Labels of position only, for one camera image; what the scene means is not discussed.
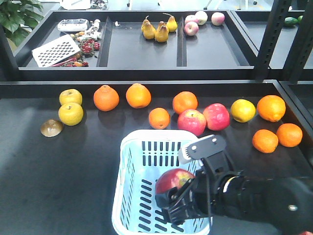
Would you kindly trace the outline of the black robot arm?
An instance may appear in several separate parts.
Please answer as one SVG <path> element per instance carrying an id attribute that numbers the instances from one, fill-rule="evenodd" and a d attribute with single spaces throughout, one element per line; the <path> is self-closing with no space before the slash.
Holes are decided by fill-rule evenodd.
<path id="1" fill-rule="evenodd" d="M 313 230 L 313 181 L 308 177 L 253 178 L 235 172 L 222 151 L 193 146 L 180 152 L 202 162 L 193 178 L 179 186 L 170 176 L 156 182 L 156 204 L 167 222 L 226 216 L 269 223 L 287 235 Z"/>

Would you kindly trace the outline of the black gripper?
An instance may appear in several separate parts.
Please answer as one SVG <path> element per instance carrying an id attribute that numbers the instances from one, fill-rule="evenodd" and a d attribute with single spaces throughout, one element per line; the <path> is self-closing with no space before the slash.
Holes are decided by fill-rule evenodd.
<path id="1" fill-rule="evenodd" d="M 240 199 L 244 177 L 235 172 L 225 148 L 226 140 L 214 134 L 181 146 L 179 163 L 184 165 L 201 159 L 202 167 L 195 178 L 187 180 L 180 189 L 174 187 L 156 194 L 156 204 L 168 210 L 170 223 L 180 225 L 187 219 L 214 215 L 244 219 Z"/>

